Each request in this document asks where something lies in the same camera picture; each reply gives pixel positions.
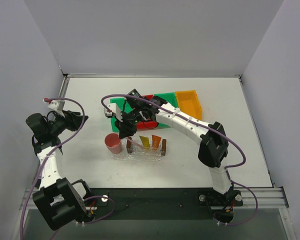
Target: gray wall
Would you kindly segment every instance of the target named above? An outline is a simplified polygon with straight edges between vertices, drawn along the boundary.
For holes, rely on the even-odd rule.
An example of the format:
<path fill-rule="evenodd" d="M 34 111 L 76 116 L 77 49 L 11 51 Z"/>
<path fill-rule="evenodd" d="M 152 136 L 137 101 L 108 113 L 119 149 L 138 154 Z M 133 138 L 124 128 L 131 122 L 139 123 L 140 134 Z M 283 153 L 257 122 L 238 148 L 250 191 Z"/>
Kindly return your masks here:
<path fill-rule="evenodd" d="M 38 166 L 27 116 L 44 112 L 62 73 L 22 0 L 0 0 L 0 240 L 10 239 Z"/>
<path fill-rule="evenodd" d="M 283 0 L 24 0 L 64 73 L 242 74 Z"/>
<path fill-rule="evenodd" d="M 300 0 L 285 0 L 243 74 L 271 176 L 300 239 Z"/>

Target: pink cup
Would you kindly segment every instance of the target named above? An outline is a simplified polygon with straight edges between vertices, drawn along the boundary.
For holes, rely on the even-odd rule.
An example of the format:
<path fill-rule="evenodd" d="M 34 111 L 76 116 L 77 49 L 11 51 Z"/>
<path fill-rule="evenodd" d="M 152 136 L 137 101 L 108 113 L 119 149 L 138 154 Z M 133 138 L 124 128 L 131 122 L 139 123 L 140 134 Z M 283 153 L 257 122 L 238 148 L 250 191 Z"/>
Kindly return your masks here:
<path fill-rule="evenodd" d="M 108 134 L 104 139 L 104 143 L 111 153 L 118 154 L 121 152 L 122 144 L 118 134 Z"/>

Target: plastic cup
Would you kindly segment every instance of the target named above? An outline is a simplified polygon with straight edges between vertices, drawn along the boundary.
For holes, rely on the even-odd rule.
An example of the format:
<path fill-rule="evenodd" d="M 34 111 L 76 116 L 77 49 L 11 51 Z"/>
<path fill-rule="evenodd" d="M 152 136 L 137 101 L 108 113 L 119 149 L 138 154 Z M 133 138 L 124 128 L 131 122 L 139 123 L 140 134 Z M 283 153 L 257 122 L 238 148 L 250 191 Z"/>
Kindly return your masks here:
<path fill-rule="evenodd" d="M 104 143 L 111 153 L 118 154 L 121 152 L 122 144 L 118 134 L 108 134 L 104 139 Z"/>

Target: brown object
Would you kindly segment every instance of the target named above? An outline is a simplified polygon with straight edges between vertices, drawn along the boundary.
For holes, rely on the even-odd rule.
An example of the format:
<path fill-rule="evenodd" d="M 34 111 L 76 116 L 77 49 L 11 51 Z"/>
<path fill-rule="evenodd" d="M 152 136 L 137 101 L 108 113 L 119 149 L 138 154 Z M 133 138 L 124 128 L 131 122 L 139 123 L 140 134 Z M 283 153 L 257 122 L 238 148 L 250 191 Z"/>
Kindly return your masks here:
<path fill-rule="evenodd" d="M 132 142 L 130 142 L 129 140 L 126 141 L 126 151 L 128 152 L 128 154 L 132 154 L 133 152 Z"/>
<path fill-rule="evenodd" d="M 162 139 L 161 156 L 165 156 L 167 151 L 167 139 Z"/>

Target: yellow bin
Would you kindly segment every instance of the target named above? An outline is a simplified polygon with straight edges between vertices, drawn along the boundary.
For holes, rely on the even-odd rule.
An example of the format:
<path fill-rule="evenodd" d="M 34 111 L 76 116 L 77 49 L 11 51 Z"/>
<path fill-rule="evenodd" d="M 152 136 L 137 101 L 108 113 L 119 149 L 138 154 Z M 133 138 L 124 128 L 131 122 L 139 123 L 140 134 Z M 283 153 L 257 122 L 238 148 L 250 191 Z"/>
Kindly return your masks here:
<path fill-rule="evenodd" d="M 202 108 L 196 90 L 176 91 L 175 97 L 182 112 L 202 120 Z"/>

